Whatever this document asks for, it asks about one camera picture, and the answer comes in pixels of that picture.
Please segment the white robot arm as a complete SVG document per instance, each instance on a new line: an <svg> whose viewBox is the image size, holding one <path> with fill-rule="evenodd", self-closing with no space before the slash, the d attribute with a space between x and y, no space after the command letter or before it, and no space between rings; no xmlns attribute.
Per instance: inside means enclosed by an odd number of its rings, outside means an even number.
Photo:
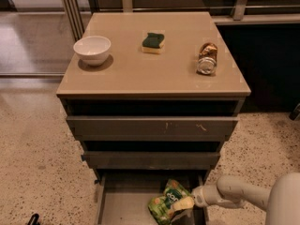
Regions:
<svg viewBox="0 0 300 225"><path fill-rule="evenodd" d="M300 173L279 177L271 188L252 185L233 175L222 175L212 185L195 187L191 195L171 205L171 211L194 205L241 208L251 203L266 212L265 225L300 225Z"/></svg>

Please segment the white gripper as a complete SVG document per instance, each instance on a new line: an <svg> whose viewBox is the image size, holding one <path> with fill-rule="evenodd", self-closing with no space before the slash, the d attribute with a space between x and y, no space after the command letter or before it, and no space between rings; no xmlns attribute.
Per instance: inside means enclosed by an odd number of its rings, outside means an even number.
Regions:
<svg viewBox="0 0 300 225"><path fill-rule="evenodd" d="M194 202L198 207L208 207L210 205L216 205L219 200L219 192L216 185L203 185L196 187L191 192L191 197L185 197L172 204L171 209L173 211L181 211L190 209L194 206Z"/></svg>

